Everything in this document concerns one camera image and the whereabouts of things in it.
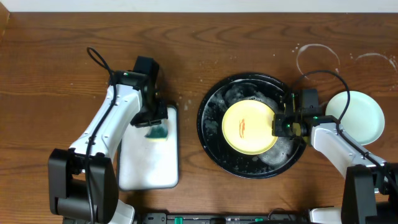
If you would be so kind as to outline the green yellow sponge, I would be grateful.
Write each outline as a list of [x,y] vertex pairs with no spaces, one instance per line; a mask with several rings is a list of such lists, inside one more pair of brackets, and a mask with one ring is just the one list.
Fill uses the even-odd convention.
[[151,126],[145,138],[149,141],[166,141],[169,135],[169,130],[166,124],[161,123]]

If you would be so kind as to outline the yellow plate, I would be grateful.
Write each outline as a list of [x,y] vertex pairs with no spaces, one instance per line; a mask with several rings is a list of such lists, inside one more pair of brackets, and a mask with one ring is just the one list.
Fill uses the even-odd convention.
[[246,155],[262,154],[278,140],[272,135],[274,115],[273,110],[260,101],[239,101],[223,116],[223,136],[235,151]]

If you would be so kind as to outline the light green plate top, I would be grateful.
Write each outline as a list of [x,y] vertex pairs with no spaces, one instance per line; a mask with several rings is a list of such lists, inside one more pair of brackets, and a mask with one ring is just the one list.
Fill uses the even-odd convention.
[[370,96],[350,91],[350,103],[341,124],[345,131],[360,145],[368,145],[382,135],[385,128],[384,113]]

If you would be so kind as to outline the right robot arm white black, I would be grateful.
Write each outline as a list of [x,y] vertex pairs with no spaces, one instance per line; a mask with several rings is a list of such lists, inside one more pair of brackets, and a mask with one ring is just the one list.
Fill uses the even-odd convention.
[[344,177],[341,223],[397,223],[397,164],[360,145],[335,117],[275,114],[272,134],[306,142]]

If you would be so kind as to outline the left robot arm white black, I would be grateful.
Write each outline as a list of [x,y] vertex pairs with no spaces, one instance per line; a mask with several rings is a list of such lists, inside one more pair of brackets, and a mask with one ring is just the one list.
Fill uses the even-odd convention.
[[50,211],[89,223],[132,223],[134,208],[119,199],[113,158],[128,126],[148,127],[146,139],[167,139],[167,107],[156,97],[157,73],[117,71],[107,97],[69,149],[48,160]]

